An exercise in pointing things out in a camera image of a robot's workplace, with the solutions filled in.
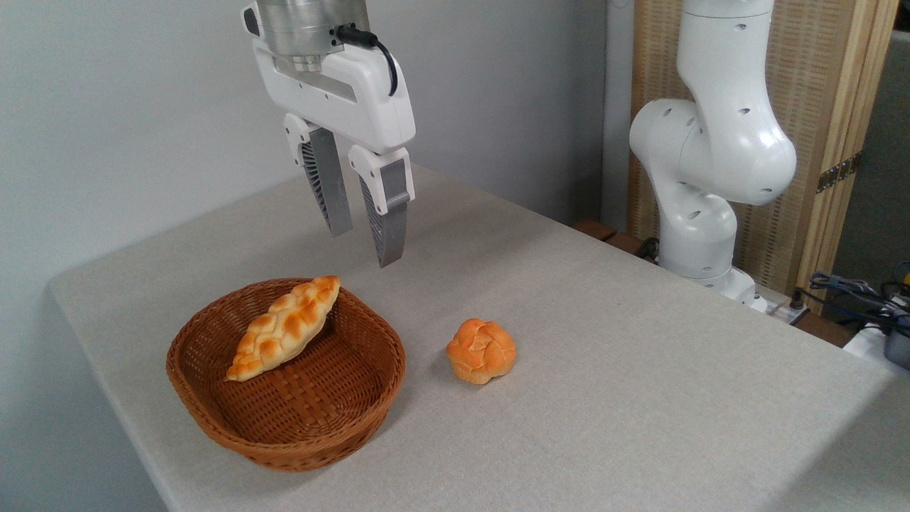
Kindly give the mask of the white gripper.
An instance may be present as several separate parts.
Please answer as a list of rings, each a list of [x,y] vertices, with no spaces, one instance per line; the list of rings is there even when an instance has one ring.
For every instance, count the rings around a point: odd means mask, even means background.
[[[252,3],[242,20],[267,93],[287,112],[292,159],[331,235],[353,228],[337,134],[360,145],[350,148],[348,160],[360,176],[378,265],[396,262],[405,247],[407,204],[415,198],[403,146],[416,127],[403,72],[378,45],[366,4]]]

